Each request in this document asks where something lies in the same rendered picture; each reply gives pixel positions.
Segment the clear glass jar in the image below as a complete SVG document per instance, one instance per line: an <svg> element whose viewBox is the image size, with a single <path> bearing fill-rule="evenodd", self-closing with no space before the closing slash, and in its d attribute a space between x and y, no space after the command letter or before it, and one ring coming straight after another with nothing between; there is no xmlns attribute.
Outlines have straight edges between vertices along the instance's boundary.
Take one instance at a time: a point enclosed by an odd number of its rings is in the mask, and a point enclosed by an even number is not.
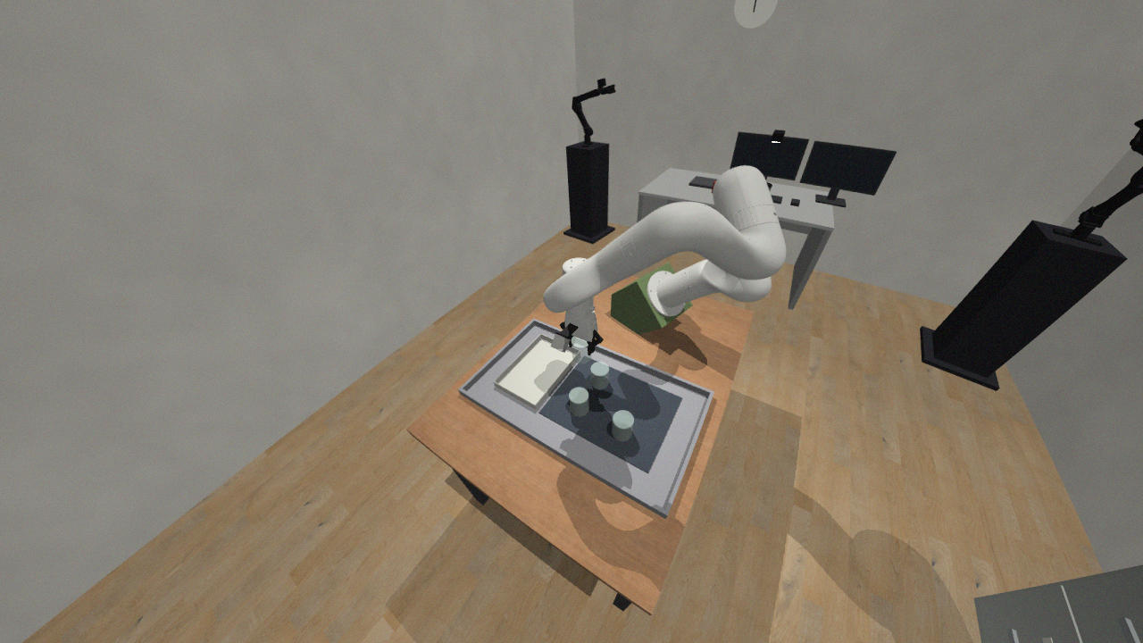
<svg viewBox="0 0 1143 643"><path fill-rule="evenodd" d="M588 415L588 389L578 387L569 391L569 408L572 408L572 413L577 416L577 418Z"/></svg>
<svg viewBox="0 0 1143 643"><path fill-rule="evenodd" d="M631 439L633 424L634 418L632 413L625 410L620 410L614 413L612 427L613 436L617 439L618 442L626 442L628 439Z"/></svg>
<svg viewBox="0 0 1143 643"><path fill-rule="evenodd" d="M588 363L591 355L588 355L588 341L572 337L572 359L575 363Z"/></svg>
<svg viewBox="0 0 1143 643"><path fill-rule="evenodd" d="M592 363L591 369L589 369L589 373L591 373L591 384L593 388L605 389L605 387L608 386L609 365L607 365L607 363Z"/></svg>

